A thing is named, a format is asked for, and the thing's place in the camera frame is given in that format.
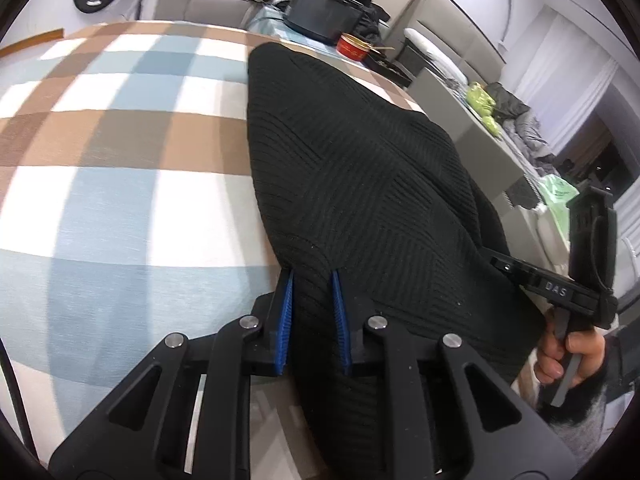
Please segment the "green plastic bag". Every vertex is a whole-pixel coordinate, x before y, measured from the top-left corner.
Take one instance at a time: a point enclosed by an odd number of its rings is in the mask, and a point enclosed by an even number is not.
[[[569,210],[566,203],[578,195],[578,190],[557,175],[545,175],[538,181],[538,190],[556,221],[565,240],[569,239]]]
[[[466,91],[466,102],[480,117],[491,117],[491,114],[494,113],[494,98],[484,91],[480,83],[471,84],[469,90]]]
[[[498,126],[498,123],[495,122],[493,117],[483,117],[482,124],[484,124],[484,127],[489,130],[489,133],[492,134],[492,136],[497,137],[498,139],[502,138],[500,126]]]

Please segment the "triangular cutout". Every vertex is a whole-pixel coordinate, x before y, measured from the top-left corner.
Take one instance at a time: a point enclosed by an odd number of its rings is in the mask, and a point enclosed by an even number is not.
[[[465,375],[478,408],[482,427],[487,433],[520,422],[522,415],[519,410],[476,366],[467,366]]]
[[[155,365],[140,376],[109,410],[109,422],[133,431],[141,430],[161,374],[162,368]]]

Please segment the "sheer curtain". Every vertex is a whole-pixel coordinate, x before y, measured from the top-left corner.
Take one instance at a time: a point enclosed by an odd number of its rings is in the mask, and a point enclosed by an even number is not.
[[[557,154],[593,112],[617,69],[599,44],[556,13],[522,78],[510,86],[533,108],[540,134]]]

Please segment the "black cuff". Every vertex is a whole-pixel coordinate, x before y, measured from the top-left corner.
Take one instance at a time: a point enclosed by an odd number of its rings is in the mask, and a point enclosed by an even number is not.
[[[584,421],[593,406],[594,402],[602,393],[607,379],[607,355],[604,362],[596,373],[588,379],[578,384],[575,388],[569,389],[566,393],[564,403],[559,408],[549,404],[542,404],[538,407],[538,414],[547,424],[570,423],[579,424]]]

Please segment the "metal bolt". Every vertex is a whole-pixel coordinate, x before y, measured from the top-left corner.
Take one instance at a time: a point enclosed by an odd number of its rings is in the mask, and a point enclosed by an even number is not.
[[[177,332],[173,332],[164,338],[164,344],[169,348],[178,348],[182,343],[184,343],[184,336]]]
[[[382,316],[371,316],[369,319],[367,319],[367,324],[373,329],[373,330],[380,330],[381,328],[386,328],[388,322],[386,320],[386,317],[382,317]]]
[[[442,342],[449,348],[460,348],[462,339],[458,334],[447,334],[442,338]]]
[[[240,318],[240,326],[242,328],[255,328],[258,326],[258,323],[260,323],[260,321],[255,316],[244,316]]]

